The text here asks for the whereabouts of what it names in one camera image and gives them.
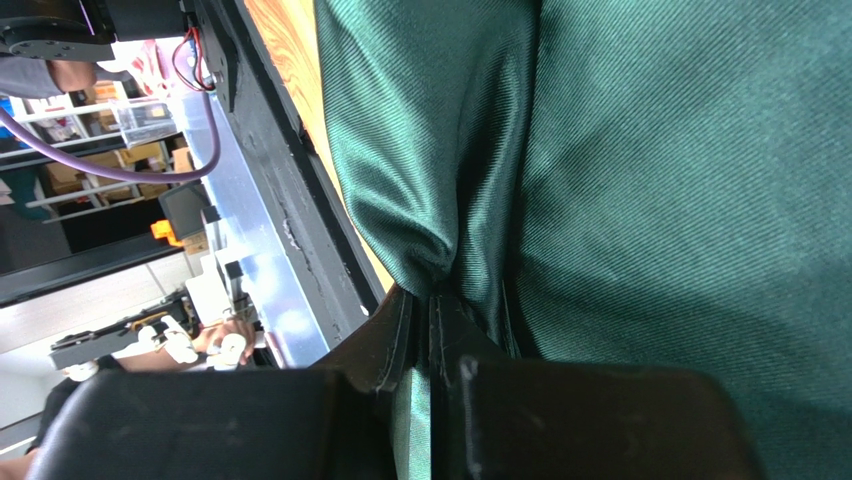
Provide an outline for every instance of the black metal frame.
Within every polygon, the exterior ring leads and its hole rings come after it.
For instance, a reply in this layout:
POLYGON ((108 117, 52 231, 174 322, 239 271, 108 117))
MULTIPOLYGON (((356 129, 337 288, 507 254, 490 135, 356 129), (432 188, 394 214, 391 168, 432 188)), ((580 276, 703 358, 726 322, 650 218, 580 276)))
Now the black metal frame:
POLYGON ((112 60, 110 44, 180 35, 178 0, 40 0, 0 3, 0 53, 45 60, 112 60))
POLYGON ((297 239, 299 247, 282 244, 333 347, 340 324, 357 328, 362 307, 373 312, 384 289, 322 163, 302 143, 292 100, 243 2, 204 2, 196 15, 204 50, 214 52, 211 70, 227 73, 217 93, 248 170, 279 237, 297 239))
MULTIPOLYGON (((118 148, 125 148, 124 139, 121 137, 105 138, 103 140, 95 140, 88 143, 70 145, 67 147, 59 147, 59 150, 84 157, 86 155, 96 155, 98 153, 108 152, 118 148)), ((55 162, 51 158, 47 158, 39 152, 32 151, 23 153, 16 157, 0 159, 0 172, 7 170, 16 170, 18 168, 33 167, 46 163, 55 162)))
POLYGON ((0 276, 0 307, 163 258, 177 251, 150 234, 93 248, 59 260, 0 276))
POLYGON ((99 330, 69 335, 50 346, 50 359, 57 370, 88 362, 93 358, 121 351, 138 341, 138 329, 159 323, 160 316, 170 315, 194 338, 200 332, 199 325, 186 311, 185 290, 171 293, 153 307, 148 307, 136 315, 123 318, 118 322, 99 330))

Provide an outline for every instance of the black bracket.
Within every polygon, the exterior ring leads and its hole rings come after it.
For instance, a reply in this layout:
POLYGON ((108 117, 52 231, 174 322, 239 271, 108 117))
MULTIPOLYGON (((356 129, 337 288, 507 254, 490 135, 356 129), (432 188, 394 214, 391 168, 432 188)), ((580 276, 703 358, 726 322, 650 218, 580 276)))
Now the black bracket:
POLYGON ((3 32, 9 53, 19 57, 44 60, 98 62, 112 60, 107 33, 90 35, 60 28, 21 27, 3 32))
POLYGON ((237 48, 216 6, 209 2, 195 4, 201 42, 204 44, 204 59, 216 82, 216 94, 228 112, 234 111, 234 95, 237 93, 237 48))

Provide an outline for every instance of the red wire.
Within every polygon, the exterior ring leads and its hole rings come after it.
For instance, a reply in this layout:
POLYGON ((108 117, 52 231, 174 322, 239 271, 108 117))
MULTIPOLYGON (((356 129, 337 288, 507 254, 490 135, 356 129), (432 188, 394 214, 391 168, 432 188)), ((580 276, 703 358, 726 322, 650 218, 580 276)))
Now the red wire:
POLYGON ((201 60, 204 58, 204 47, 201 45, 201 34, 198 33, 198 28, 192 27, 190 28, 190 32, 192 33, 192 37, 195 39, 195 49, 198 52, 198 56, 195 59, 195 79, 198 81, 198 84, 201 85, 201 88, 210 92, 216 89, 214 85, 206 85, 204 83, 203 75, 201 74, 201 60))
POLYGON ((178 44, 178 46, 175 47, 174 52, 172 52, 172 66, 175 69, 175 74, 177 75, 177 77, 180 79, 181 82, 183 82, 184 85, 187 86, 187 88, 190 88, 191 90, 194 90, 196 92, 203 92, 204 90, 202 90, 198 85, 194 85, 194 84, 190 83, 189 80, 186 77, 184 77, 182 73, 180 73, 180 69, 177 66, 177 54, 180 51, 181 47, 186 45, 186 42, 189 41, 189 37, 191 35, 192 35, 192 29, 190 29, 188 32, 186 32, 186 35, 184 35, 184 37, 183 37, 183 41, 181 41, 178 44))

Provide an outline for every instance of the black plastic part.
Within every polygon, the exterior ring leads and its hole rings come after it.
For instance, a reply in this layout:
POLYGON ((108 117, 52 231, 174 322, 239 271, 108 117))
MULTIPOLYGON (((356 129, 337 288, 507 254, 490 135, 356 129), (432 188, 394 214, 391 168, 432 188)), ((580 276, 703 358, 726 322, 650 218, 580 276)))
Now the black plastic part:
MULTIPOLYGON (((364 323, 363 310, 376 310, 385 291, 328 174, 319 160, 307 154, 291 128, 286 89, 244 3, 212 0, 203 4, 222 21, 224 35, 236 47, 238 93, 233 112, 226 116, 250 180, 323 336, 334 348, 364 323)), ((210 28, 202 26, 201 34, 204 42, 211 35, 221 40, 210 28)))
POLYGON ((367 323, 311 368, 337 370, 360 392, 393 391, 413 363, 415 304, 394 286, 367 323))
POLYGON ((395 478, 370 398, 329 370, 96 376, 27 478, 395 478))
POLYGON ((88 32, 38 26, 7 30, 3 38, 9 52, 19 57, 80 62, 115 58, 110 47, 113 38, 107 33, 92 35, 88 32))
POLYGON ((196 16, 202 33, 204 60, 216 83, 216 95, 226 111, 233 112, 234 95, 237 94, 237 49, 215 8, 212 3, 198 2, 196 16))
POLYGON ((225 264, 225 276, 230 280, 235 280, 243 276, 243 269, 239 262, 228 262, 225 264))
POLYGON ((80 3, 68 0, 3 0, 0 2, 0 53, 12 53, 9 32, 17 29, 55 29, 72 33, 89 33, 80 3))
MULTIPOLYGON (((50 359, 57 370, 88 362, 124 349, 138 341, 135 331, 127 328, 137 320, 150 319, 145 324, 164 325, 156 319, 158 314, 171 315, 178 324, 193 331, 194 325, 184 309, 183 296, 185 292, 178 291, 165 297, 158 305, 142 310, 138 314, 124 318, 100 330, 81 332, 69 335, 51 345, 50 359)), ((162 327, 157 326, 158 333, 162 327)))
POLYGON ((472 357, 460 371, 457 478, 762 478, 736 410, 703 375, 472 357))
POLYGON ((177 0, 100 0, 120 42, 183 36, 186 21, 177 0))
POLYGON ((512 360, 452 294, 399 288, 311 369, 98 379, 30 478, 394 478, 393 398, 424 346, 432 478, 764 478, 712 379, 512 360))
POLYGON ((205 225, 210 225, 213 222, 218 222, 222 217, 219 216, 219 209, 216 208, 216 205, 208 205, 201 209, 201 219, 205 225))
POLYGON ((150 233, 86 250, 53 262, 0 276, 0 307, 174 254, 178 249, 150 233))
POLYGON ((201 180, 167 190, 157 200, 178 240, 204 230, 201 211, 210 206, 210 198, 201 180))

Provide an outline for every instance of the person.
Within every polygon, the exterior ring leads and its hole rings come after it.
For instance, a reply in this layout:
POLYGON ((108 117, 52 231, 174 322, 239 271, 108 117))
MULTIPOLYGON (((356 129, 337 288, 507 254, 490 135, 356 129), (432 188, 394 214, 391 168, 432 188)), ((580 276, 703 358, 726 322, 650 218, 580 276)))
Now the person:
MULTIPOLYGON (((214 327, 203 329, 198 337, 192 341, 192 344, 195 351, 207 352, 211 345, 221 345, 225 336, 232 333, 240 334, 246 339, 246 349, 243 351, 240 360, 240 363, 245 365, 254 351, 255 332, 252 325, 240 319, 231 318, 214 327)), ((99 371, 116 370, 122 372, 177 372, 193 366, 177 363, 165 350, 118 359, 108 355, 98 359, 97 362, 99 371)), ((41 424, 35 440, 23 457, 0 461, 0 480, 23 480, 26 478, 33 461, 39 455, 39 447, 51 424, 79 385, 78 382, 66 378, 53 388, 45 402, 41 424)))
POLYGON ((123 82, 130 73, 109 72, 89 62, 39 60, 0 53, 0 95, 48 98, 93 86, 99 80, 123 82))

